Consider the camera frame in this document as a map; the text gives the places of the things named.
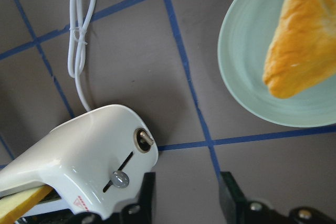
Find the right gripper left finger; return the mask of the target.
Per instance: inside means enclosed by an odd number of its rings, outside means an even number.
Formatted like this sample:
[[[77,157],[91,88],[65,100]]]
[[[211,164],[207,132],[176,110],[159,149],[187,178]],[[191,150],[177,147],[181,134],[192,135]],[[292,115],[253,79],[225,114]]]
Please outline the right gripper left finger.
[[[123,207],[120,212],[113,213],[105,220],[91,212],[74,215],[68,210],[60,210],[24,217],[23,223],[152,223],[155,180],[154,172],[145,173],[137,202]]]

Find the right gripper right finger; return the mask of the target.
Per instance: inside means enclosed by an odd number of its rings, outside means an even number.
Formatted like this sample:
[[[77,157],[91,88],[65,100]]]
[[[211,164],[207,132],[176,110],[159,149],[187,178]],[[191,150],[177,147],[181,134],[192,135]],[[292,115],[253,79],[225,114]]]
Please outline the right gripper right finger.
[[[227,223],[335,223],[311,207],[294,208],[285,216],[260,200],[249,200],[231,172],[220,172],[219,202]]]

